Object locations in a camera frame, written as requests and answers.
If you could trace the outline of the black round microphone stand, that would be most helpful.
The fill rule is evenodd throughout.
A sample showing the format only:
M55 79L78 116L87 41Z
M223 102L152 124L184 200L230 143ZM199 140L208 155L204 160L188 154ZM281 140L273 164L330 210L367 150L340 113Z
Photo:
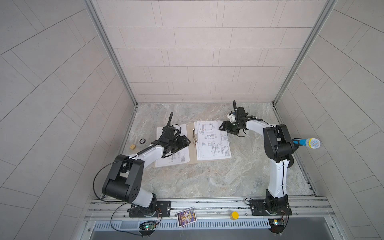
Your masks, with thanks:
M289 160L289 163L288 163L288 169L289 169L294 165L295 160L294 160L294 157L292 155L289 155L288 160Z

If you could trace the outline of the right circuit board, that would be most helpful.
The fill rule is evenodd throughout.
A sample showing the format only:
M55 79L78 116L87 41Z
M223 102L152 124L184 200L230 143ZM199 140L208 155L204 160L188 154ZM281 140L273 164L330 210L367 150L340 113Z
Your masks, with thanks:
M268 219L270 228L269 231L274 234L280 234L284 231L286 224L282 219Z

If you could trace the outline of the beige cardboard folder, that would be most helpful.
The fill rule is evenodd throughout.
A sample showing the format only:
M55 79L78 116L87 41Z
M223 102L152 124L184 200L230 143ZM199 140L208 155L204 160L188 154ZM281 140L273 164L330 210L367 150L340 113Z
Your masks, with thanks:
M191 160L191 163L189 164L197 164L197 163L200 163L200 162L209 162L209 161L197 161L197 150L196 150L196 146L194 145L194 141L193 141L193 129L195 128L194 126L194 123L191 123L191 124L186 124L187 125L187 138L191 141L190 145L188 146L189 147L189 152L190 152L190 160Z

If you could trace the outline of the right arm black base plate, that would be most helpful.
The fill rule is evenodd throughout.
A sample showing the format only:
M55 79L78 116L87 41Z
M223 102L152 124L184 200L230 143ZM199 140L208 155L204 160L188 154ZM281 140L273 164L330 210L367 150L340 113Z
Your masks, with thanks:
M281 207L268 208L266 200L249 200L252 215L255 216L291 216L292 210L287 204Z

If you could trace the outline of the aluminium front rail frame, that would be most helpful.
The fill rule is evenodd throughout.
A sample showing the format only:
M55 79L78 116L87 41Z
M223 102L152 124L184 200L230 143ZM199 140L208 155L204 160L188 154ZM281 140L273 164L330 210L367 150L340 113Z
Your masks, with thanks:
M290 196L289 207L291 216L253 216L249 200L264 200L262 197L245 198L190 198L190 199L160 199L159 201L171 201L169 217L154 218L130 218L127 210L131 204L113 203L111 200L91 201L84 217L82 228L77 233L76 240L89 240L93 232L115 231L118 233L129 232L145 235L146 231L140 231L139 226L146 221L158 220L159 223L152 233L159 231L183 231L183 230L229 230L229 229L269 229L268 219L305 219L324 218L326 228L330 230L335 240L345 240L347 236L337 219L334 210L326 197L316 196ZM178 227L176 213L189 208L195 208L197 221ZM239 213L239 218L231 220L233 211Z

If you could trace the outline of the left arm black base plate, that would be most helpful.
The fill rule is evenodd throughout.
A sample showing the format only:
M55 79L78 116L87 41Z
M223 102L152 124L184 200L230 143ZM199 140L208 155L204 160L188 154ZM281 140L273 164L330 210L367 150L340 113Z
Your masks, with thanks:
M131 204L127 210L130 218L154 218L154 217L169 217L171 210L171 201L154 200L145 208L139 205Z

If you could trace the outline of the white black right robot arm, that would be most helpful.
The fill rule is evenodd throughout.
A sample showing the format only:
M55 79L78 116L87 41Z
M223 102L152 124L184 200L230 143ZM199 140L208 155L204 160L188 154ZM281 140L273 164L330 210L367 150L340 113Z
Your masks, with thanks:
M263 119L250 116L243 107L234 104L234 110L228 114L228 120L222 123L219 130L233 135L238 135L241 130L254 131L263 137L265 153L271 166L264 210L270 215L291 215L286 183L296 147L287 126L269 124Z

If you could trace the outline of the left green circuit board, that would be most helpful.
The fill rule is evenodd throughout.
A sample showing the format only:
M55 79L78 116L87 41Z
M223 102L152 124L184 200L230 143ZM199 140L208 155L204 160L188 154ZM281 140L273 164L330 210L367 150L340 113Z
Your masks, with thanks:
M157 227L156 221L146 221L140 224L139 230L140 231L154 231Z

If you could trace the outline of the red-stamped technical drawing sheet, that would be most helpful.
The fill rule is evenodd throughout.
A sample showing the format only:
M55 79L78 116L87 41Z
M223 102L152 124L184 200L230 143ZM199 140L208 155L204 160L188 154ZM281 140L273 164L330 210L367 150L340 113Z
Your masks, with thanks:
M197 161L226 160L232 157L227 132L219 131L222 121L195 122L198 135Z

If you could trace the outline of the aluminium corner frame post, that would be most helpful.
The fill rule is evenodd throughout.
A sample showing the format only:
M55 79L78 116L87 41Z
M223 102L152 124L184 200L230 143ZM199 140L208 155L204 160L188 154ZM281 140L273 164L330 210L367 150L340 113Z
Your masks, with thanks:
M275 99L272 101L272 104L274 106L277 106L279 101L281 100L282 96L284 95L284 92L288 88L290 82L294 78L297 70L299 69L300 65L302 64L304 58L308 54L310 48L312 47L313 43L315 42L317 36L319 35L321 29L323 28L325 22L327 21L328 17L330 16L332 10L334 9L335 4L337 3L337 0L328 0L326 1L322 11L320 12L319 17L317 18L313 28L311 29L309 36L307 37L301 51L299 52L298 57L296 58L293 66L291 67L285 81L283 82L279 92L277 93Z
M96 31L98 32L99 34L99 37L101 39L101 42L103 44L103 46L105 47L106 49L106 52L108 53L110 59L111 59L111 62L112 62L112 65L114 66L118 76L120 77L120 79L122 80L123 82L123 85L125 86L131 100L133 101L134 103L134 106L135 108L137 108L138 106L138 102L133 94L133 91L132 89L130 88L129 86L129 83L128 83L128 80L124 74L124 71L119 63L119 60L117 58L117 55L110 43L110 40L107 36L107 33L103 27L103 24L101 22L101 19L99 18L98 14L97 14L97 11L96 11L96 8L93 4L92 1L90 0L84 0L84 5L85 5L85 8L87 10L87 12L89 13L89 16L91 18L91 21L93 22L95 28L96 28Z

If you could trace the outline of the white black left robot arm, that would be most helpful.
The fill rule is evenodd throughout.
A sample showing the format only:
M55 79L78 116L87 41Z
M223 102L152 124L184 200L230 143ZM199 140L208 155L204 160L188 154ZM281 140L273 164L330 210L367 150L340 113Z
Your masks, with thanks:
M105 196L135 205L145 216L157 211L157 196L141 187L144 169L153 162L187 148L191 141L180 125L167 125L159 139L131 155L118 155L102 187Z

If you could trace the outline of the colourful printed card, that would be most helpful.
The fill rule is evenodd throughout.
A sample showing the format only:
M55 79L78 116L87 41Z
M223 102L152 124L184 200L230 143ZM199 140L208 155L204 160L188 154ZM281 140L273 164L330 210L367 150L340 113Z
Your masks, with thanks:
M185 227L186 225L195 223L197 221L194 207L176 213L176 217L179 228Z

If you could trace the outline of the metal folder clip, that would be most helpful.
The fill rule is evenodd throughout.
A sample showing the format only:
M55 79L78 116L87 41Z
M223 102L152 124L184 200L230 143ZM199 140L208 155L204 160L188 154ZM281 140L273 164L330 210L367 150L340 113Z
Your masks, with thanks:
M193 141L194 141L194 145L196 146L198 143L198 135L195 129L193 129Z

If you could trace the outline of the aluminium corner frame post left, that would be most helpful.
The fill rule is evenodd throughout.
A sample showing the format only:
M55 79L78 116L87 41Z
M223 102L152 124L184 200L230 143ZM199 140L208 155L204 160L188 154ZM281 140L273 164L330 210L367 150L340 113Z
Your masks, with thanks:
M103 46L105 47L106 49L106 52L108 53L110 59L111 59L111 62L112 62L112 65L114 66L118 76L120 77L120 79L122 80L123 82L123 85L125 86L131 100L133 101L134 103L134 106L135 108L137 108L138 106L138 102L133 94L133 91L132 89L130 88L129 86L129 83L128 83L128 80L124 74L124 71L119 63L119 60L117 58L117 55L110 43L110 40L107 36L107 33L103 27L103 24L101 22L101 19L99 18L98 14L97 14L97 11L96 11L96 8L93 4L92 1L90 0L84 0L84 5L85 5L85 8L87 10L87 12L89 13L89 16L91 18L91 21L93 22L95 28L96 28L96 31L98 32L99 34L99 37L101 39L101 42L103 44Z

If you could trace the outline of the aluminium corner frame post right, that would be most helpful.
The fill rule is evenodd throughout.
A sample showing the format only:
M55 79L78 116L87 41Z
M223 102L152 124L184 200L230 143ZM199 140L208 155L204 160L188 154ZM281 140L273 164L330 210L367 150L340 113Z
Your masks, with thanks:
M309 36L307 37L301 51L299 52L298 57L296 58L293 66L291 67L285 81L283 82L279 92L277 93L275 99L272 101L272 104L274 106L277 106L279 101L281 100L282 96L284 95L284 92L288 88L290 82L294 78L297 70L299 69L300 65L302 64L304 58L308 54L310 48L312 47L313 43L315 42L317 36L319 35L321 29L323 28L325 22L327 21L328 17L330 16L332 10L334 9L335 4L337 3L337 0L328 0L326 1L322 11L320 12L319 17L317 18L313 28L311 29Z

